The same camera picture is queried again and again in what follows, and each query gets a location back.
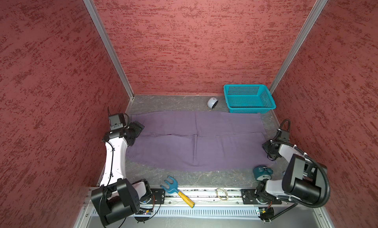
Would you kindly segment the purple trousers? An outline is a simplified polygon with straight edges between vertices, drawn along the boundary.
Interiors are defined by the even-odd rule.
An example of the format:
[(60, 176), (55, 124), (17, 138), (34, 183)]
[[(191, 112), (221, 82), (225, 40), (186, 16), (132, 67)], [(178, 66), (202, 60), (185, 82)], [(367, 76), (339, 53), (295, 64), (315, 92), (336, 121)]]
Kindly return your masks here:
[(144, 125), (126, 156), (147, 166), (176, 171), (225, 171), (274, 164), (262, 145), (260, 114), (161, 111), (134, 115)]

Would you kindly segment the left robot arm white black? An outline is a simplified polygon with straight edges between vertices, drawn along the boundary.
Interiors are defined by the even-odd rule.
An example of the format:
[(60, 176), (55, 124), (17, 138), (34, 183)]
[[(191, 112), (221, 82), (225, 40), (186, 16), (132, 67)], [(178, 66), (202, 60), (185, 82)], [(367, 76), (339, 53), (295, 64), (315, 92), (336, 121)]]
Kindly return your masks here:
[(106, 162), (99, 188), (91, 193), (91, 201), (103, 227), (126, 219), (140, 211), (140, 204), (151, 199), (146, 179), (130, 183), (126, 178), (126, 151), (135, 143), (144, 126), (137, 121), (105, 134)]

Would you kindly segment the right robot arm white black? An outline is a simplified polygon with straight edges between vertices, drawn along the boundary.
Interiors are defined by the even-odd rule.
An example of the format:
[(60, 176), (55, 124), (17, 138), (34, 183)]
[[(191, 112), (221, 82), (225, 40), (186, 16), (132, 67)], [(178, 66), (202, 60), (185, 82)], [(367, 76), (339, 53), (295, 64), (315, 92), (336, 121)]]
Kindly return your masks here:
[(271, 139), (262, 147), (268, 159), (274, 161), (282, 157), (287, 160), (288, 166), (281, 180), (271, 179), (273, 171), (268, 167), (254, 169), (255, 179), (259, 181), (255, 197), (260, 204), (281, 200), (310, 208), (326, 205), (331, 189), (325, 165), (296, 145), (282, 140)]

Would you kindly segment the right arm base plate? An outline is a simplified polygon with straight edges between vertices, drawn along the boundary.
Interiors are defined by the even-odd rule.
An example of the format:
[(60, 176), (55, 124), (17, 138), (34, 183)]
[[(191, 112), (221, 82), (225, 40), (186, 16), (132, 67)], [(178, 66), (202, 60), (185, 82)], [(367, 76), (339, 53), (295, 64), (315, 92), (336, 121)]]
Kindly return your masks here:
[(243, 200), (243, 204), (261, 204), (261, 205), (278, 205), (282, 204), (282, 202), (274, 197), (266, 193), (265, 191), (256, 192), (256, 189), (241, 189), (241, 198)]

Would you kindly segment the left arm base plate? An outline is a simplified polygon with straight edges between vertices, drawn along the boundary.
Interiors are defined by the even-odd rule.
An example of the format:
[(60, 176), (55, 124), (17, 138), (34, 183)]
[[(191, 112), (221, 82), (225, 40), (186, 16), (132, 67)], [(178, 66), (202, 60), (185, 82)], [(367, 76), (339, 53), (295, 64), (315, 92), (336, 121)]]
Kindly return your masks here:
[(147, 194), (146, 204), (164, 204), (165, 190), (162, 188), (152, 188)]

